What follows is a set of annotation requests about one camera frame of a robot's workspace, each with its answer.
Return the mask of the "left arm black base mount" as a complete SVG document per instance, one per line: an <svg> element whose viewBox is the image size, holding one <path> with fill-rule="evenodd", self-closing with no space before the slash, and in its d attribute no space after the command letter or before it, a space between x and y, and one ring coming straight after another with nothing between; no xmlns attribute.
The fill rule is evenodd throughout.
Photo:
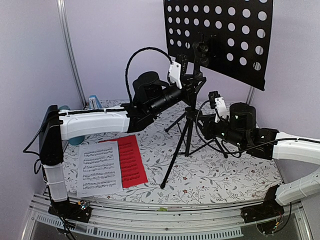
<svg viewBox="0 0 320 240"><path fill-rule="evenodd" d="M76 203L65 201L51 201L48 213L67 220L74 220L82 223L88 223L91 217L92 208L87 200L80 200Z"/></svg>

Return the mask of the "red sheet music paper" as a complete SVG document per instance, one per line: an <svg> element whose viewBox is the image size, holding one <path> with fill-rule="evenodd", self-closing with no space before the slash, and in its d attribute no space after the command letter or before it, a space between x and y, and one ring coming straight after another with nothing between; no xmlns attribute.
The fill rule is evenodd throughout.
<svg viewBox="0 0 320 240"><path fill-rule="evenodd" d="M99 141L99 143L104 142L117 142L118 144L121 180L124 189L148 182L135 135Z"/></svg>

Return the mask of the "left aluminium corner post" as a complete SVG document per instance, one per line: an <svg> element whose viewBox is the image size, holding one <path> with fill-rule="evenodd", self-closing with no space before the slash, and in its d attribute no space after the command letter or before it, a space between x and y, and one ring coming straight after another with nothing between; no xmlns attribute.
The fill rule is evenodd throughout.
<svg viewBox="0 0 320 240"><path fill-rule="evenodd" d="M64 39L66 53L67 53L68 61L71 68L71 73L74 79L75 87L76 87L80 102L82 106L85 107L87 105L87 101L86 101L85 92L82 86L82 82L80 79L74 50L73 50L72 39L71 39L69 24L68 24L67 11L66 11L66 2L64 0L57 0L56 4L57 4L57 12L58 12L58 17L60 21L60 26L62 30L62 36Z"/></svg>

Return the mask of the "white sheet music paper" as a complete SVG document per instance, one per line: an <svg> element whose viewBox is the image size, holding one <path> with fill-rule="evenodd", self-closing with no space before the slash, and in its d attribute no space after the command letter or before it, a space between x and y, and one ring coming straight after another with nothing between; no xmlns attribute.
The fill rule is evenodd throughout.
<svg viewBox="0 0 320 240"><path fill-rule="evenodd" d="M79 147L77 197L86 198L121 192L122 173L116 141Z"/></svg>

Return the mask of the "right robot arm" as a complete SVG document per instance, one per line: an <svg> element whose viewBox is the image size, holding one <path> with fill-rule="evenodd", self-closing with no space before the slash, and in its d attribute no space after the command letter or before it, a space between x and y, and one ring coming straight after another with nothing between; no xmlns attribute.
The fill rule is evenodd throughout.
<svg viewBox="0 0 320 240"><path fill-rule="evenodd" d="M252 157L265 160L293 160L315 165L320 164L320 141L318 139L295 136L272 128L258 128L256 109L243 102L226 107L223 98L210 100L213 115L200 115L202 122L200 139L207 143L213 138L220 138L237 147L236 154L247 153ZM301 177L295 181L270 187L265 194L264 203L258 213L262 218L269 218L278 210L296 200L320 192L320 171Z"/></svg>

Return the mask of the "aluminium corner post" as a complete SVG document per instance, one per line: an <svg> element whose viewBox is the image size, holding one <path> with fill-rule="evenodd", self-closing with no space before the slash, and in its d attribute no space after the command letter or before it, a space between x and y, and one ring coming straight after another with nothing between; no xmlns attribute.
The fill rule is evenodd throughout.
<svg viewBox="0 0 320 240"><path fill-rule="evenodd" d="M74 50L73 50L72 39L71 39L69 24L68 24L67 11L66 11L66 2L64 0L57 0L56 4L57 4L57 12L58 12L58 17L60 21L60 26L62 30L62 36L64 39L66 53L67 53L68 61L71 68L71 73L74 79L75 87L76 87L80 102L82 106L85 107L87 105L87 101L86 101L85 92L82 86L82 82L80 79Z"/></svg>
<svg viewBox="0 0 320 240"><path fill-rule="evenodd" d="M253 99L254 99L254 95L255 95L255 91L256 91L256 89L254 87L252 87L252 86L249 87L248 95L246 98L246 103L248 105L252 104Z"/></svg>

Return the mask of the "floral tablecloth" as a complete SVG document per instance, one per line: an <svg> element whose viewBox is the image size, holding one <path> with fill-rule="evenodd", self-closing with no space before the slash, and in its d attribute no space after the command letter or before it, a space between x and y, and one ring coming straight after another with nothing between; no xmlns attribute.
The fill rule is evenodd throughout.
<svg viewBox="0 0 320 240"><path fill-rule="evenodd" d="M196 133L191 156L179 155L164 188L160 185L181 136L184 122L173 125L185 110L178 103L135 134L147 182L106 195L107 200L160 205L199 205L258 201L282 181L274 161L243 154L224 157L203 146Z"/></svg>

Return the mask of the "aluminium front frame rail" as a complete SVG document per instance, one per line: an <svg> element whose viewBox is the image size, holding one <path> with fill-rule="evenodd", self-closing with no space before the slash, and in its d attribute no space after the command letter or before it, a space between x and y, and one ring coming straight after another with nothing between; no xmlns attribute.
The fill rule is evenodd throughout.
<svg viewBox="0 0 320 240"><path fill-rule="evenodd" d="M152 204L90 199L87 223L71 222L71 240L313 240L303 205L284 208L280 225L267 233L276 218L245 222L244 207L257 201L226 204Z"/></svg>

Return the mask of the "black music stand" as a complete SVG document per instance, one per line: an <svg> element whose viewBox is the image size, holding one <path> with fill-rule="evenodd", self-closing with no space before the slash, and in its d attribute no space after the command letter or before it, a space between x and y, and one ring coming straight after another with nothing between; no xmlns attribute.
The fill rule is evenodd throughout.
<svg viewBox="0 0 320 240"><path fill-rule="evenodd" d="M187 55L185 74L201 73L205 67L258 90L265 88L265 74L271 39L273 2L271 0L166 0L164 17L168 54ZM201 110L185 109L186 123L178 143L186 142L190 156L192 132L202 136ZM224 143L216 137L203 142L217 144L225 157Z"/></svg>

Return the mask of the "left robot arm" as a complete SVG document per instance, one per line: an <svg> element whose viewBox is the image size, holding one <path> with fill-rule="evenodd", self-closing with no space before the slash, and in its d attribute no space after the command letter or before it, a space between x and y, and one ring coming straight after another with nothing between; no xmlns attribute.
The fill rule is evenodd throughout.
<svg viewBox="0 0 320 240"><path fill-rule="evenodd" d="M55 209L63 216L74 213L69 202L63 173L62 142L99 133L135 133L151 125L158 114L179 103L194 105L206 82L202 73L183 74L179 82L160 80L155 71L141 74L133 81L134 98L113 108L60 111L48 107L39 134L39 158Z"/></svg>

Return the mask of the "right aluminium corner post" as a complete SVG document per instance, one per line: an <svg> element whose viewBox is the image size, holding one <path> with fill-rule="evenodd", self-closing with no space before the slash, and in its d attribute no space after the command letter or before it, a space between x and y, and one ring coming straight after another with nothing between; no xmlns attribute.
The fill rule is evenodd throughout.
<svg viewBox="0 0 320 240"><path fill-rule="evenodd" d="M254 87L252 87L252 86L249 87L248 95L246 98L246 103L248 105L252 104L253 99L254 99L254 95L255 95L255 91L256 91L256 89Z"/></svg>

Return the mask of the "blue metronome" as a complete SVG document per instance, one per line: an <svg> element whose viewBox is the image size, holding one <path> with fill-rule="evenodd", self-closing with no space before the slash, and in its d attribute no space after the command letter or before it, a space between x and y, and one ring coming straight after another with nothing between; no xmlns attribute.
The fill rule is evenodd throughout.
<svg viewBox="0 0 320 240"><path fill-rule="evenodd" d="M88 98L88 107L90 110L102 109L101 102L96 95L90 95Z"/></svg>

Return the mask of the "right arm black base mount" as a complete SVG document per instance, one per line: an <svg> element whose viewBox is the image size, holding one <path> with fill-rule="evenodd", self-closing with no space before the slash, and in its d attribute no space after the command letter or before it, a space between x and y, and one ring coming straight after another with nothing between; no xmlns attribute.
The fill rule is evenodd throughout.
<svg viewBox="0 0 320 240"><path fill-rule="evenodd" d="M240 210L240 216L245 223L278 217L285 213L283 206L276 202L276 191L278 188L279 185L269 188L261 204L243 207Z"/></svg>

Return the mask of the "teal cylindrical cup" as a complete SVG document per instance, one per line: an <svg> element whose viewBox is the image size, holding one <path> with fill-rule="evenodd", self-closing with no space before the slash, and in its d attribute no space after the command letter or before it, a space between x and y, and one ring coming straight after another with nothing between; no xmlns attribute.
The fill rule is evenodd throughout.
<svg viewBox="0 0 320 240"><path fill-rule="evenodd" d="M80 145L85 136L82 134L82 130L80 130L78 124L76 123L76 119L68 123L67 133L68 133L68 142L72 146Z"/></svg>

